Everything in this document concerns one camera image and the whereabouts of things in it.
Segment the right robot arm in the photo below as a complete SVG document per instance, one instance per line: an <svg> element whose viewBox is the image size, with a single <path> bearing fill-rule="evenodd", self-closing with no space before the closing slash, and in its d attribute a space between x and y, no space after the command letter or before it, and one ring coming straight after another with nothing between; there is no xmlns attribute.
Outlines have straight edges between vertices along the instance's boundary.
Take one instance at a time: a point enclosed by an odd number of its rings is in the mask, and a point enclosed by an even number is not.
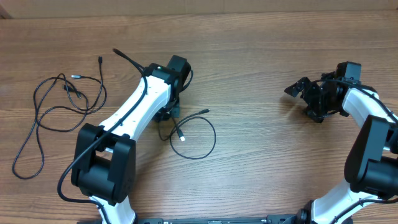
<svg viewBox="0 0 398 224"><path fill-rule="evenodd" d="M397 159L383 154L397 154L397 115L360 76L361 64L342 62L318 80L303 77L285 89L306 102L304 112L314 122L338 113L351 116L360 131L346 158L344 179L284 223L352 223L352 216L370 204L397 203Z"/></svg>

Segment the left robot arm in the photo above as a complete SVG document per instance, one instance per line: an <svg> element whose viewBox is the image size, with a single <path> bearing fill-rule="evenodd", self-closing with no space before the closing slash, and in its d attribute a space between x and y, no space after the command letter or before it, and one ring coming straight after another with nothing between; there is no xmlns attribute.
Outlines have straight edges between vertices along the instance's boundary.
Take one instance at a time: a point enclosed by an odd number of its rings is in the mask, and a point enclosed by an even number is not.
<svg viewBox="0 0 398 224"><path fill-rule="evenodd" d="M89 197L100 223L134 223L128 195L136 172L136 142L157 113L178 101L191 71L187 59L173 55L167 66L152 63L132 95L99 125L78 132L71 183Z"/></svg>

